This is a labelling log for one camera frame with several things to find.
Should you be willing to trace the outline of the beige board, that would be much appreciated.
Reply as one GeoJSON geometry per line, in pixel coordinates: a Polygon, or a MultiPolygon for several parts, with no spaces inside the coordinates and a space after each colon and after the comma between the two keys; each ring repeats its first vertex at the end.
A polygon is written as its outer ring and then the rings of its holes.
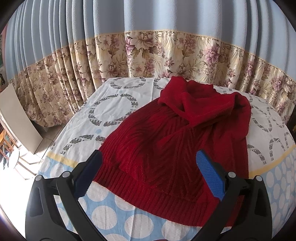
{"type": "Polygon", "coordinates": [[[1,116],[16,139],[34,154],[43,138],[25,113],[12,84],[1,92],[1,116]]]}

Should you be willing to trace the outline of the patterned bed sheet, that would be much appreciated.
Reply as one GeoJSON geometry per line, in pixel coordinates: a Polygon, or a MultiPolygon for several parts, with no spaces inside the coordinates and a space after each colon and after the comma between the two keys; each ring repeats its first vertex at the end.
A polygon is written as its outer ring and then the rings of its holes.
{"type": "MultiPolygon", "coordinates": [[[[71,171],[86,161],[133,111],[158,98],[168,78],[110,78],[75,113],[50,147],[39,174],[71,171]]],[[[273,234],[295,209],[295,142],[281,117],[264,99],[246,94],[252,114],[246,137],[251,176],[264,179],[273,234]]],[[[79,203],[107,240],[190,240],[197,226],[185,226],[134,207],[97,183],[79,203]]]]}

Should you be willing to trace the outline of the red knitted sweater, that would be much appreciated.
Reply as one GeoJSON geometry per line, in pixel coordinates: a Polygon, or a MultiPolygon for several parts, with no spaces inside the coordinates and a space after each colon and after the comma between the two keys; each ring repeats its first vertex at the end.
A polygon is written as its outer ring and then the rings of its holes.
{"type": "Polygon", "coordinates": [[[219,199],[197,164],[203,150],[247,178],[251,106],[238,92],[172,77],[159,98],[131,114],[100,147],[94,181],[131,205],[188,226],[203,226],[219,199]]]}

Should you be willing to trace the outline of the wooden chair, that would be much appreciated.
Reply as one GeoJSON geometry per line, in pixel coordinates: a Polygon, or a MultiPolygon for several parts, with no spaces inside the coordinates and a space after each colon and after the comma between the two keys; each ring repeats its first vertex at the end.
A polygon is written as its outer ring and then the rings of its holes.
{"type": "Polygon", "coordinates": [[[14,140],[13,136],[6,131],[6,129],[1,130],[0,134],[0,153],[3,158],[9,161],[10,155],[12,154],[14,148],[19,148],[14,140]]]}

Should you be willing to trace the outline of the blue floral curtain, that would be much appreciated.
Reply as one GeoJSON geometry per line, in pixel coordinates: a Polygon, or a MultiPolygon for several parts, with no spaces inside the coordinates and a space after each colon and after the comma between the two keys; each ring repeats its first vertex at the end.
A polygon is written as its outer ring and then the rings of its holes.
{"type": "Polygon", "coordinates": [[[24,1],[2,39],[8,82],[46,128],[114,77],[236,89],[284,122],[295,109],[295,30],[274,1],[24,1]]]}

